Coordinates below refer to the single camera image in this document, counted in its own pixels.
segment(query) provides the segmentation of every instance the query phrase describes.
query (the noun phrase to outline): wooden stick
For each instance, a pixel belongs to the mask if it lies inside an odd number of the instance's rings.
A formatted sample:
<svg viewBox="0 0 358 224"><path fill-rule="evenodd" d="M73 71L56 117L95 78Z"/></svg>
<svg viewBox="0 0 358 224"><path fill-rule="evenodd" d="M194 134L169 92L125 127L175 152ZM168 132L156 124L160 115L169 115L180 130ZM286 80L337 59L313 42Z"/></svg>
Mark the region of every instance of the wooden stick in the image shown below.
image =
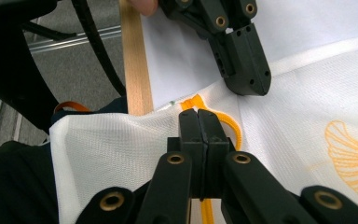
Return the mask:
<svg viewBox="0 0 358 224"><path fill-rule="evenodd" d="M127 0L119 3L129 114L141 116L153 111L141 17Z"/></svg>

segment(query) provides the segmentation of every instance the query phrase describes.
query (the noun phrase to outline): orange strap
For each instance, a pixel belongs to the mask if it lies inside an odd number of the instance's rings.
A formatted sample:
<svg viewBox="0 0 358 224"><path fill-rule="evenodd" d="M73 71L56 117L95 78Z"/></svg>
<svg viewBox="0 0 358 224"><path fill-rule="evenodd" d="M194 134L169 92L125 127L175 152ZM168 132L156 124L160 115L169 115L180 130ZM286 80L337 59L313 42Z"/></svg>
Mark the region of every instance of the orange strap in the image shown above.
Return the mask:
<svg viewBox="0 0 358 224"><path fill-rule="evenodd" d="M80 111L80 112L90 112L90 110L88 108L81 105L80 103L73 102L73 101L66 101L66 102L58 104L54 108L54 114L57 113L57 111L63 109L64 107L71 107L71 108L75 109L76 111Z"/></svg>
<svg viewBox="0 0 358 224"><path fill-rule="evenodd" d="M241 149L241 142L242 142L242 134L240 125L229 115L213 111L212 109L208 108L205 103L203 102L202 98L197 94L193 98L185 100L181 103L181 107L183 110L187 110L193 107L197 107L199 109L209 110L215 113L217 118L227 124L232 130L235 132L235 136L237 137L237 143L235 144L235 149ZM212 201L211 199L205 199L201 203L201 214L202 214L202 224L214 224L213 221L213 209L212 209Z"/></svg>
<svg viewBox="0 0 358 224"><path fill-rule="evenodd" d="M197 107L199 109L209 110L215 113L215 115L219 118L221 122L224 122L227 124L235 133L235 136L237 138L237 142L235 144L235 148L237 150L240 150L241 143L242 143L242 134L241 134L241 127L238 125L238 123L229 115L214 111L210 108L208 108L205 103L203 102L202 98L197 94L193 98L185 100L181 103L182 109L187 110L193 107Z"/></svg>

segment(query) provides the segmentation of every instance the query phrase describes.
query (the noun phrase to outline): orange embroidery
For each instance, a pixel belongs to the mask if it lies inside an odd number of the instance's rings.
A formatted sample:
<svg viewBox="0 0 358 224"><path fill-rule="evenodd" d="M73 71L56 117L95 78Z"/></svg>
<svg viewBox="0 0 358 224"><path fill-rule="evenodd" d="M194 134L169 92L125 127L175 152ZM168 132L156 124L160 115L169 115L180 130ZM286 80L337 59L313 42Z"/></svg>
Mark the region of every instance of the orange embroidery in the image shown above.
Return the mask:
<svg viewBox="0 0 358 224"><path fill-rule="evenodd" d="M358 194L358 140L348 134L346 124L339 120L327 125L325 139L338 175Z"/></svg>

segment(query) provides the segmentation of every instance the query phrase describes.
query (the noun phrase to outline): black bracket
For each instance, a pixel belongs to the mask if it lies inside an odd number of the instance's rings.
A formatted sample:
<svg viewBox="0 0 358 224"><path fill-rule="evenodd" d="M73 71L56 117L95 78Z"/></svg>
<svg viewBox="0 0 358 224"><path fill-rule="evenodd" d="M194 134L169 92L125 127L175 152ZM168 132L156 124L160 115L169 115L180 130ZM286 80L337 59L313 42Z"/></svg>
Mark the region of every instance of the black bracket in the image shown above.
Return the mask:
<svg viewBox="0 0 358 224"><path fill-rule="evenodd" d="M265 95L271 73L251 23L255 0L159 0L165 15L179 20L208 39L228 88L239 95Z"/></svg>

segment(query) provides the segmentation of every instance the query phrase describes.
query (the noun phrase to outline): white mesh fabric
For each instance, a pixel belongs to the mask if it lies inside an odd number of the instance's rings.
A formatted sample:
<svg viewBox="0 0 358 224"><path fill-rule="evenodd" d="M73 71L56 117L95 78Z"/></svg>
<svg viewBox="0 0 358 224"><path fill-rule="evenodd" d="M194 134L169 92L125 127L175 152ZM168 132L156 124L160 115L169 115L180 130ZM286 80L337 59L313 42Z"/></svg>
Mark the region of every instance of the white mesh fabric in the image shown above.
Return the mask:
<svg viewBox="0 0 358 224"><path fill-rule="evenodd" d="M222 80L200 95L208 107L241 123L241 149L255 154L287 189L298 194L306 186L323 185L358 203L357 192L337 175L324 137L326 125L339 119L358 138L358 50L294 66L273 77L264 97L237 96ZM103 114L58 121L50 134L60 222L74 223L102 189L135 190L148 181L167 137L178 135L181 111L174 105L142 117ZM215 223L221 223L219 202L213 210ZM192 220L200 223L198 203Z"/></svg>
<svg viewBox="0 0 358 224"><path fill-rule="evenodd" d="M178 136L179 105L147 116L68 116L51 129L61 223L74 223L95 193L136 190L154 173L169 136Z"/></svg>
<svg viewBox="0 0 358 224"><path fill-rule="evenodd" d="M293 193L311 185L336 189L358 203L328 155L327 125L341 120L358 140L358 50L272 79L267 96L239 97L245 149Z"/></svg>

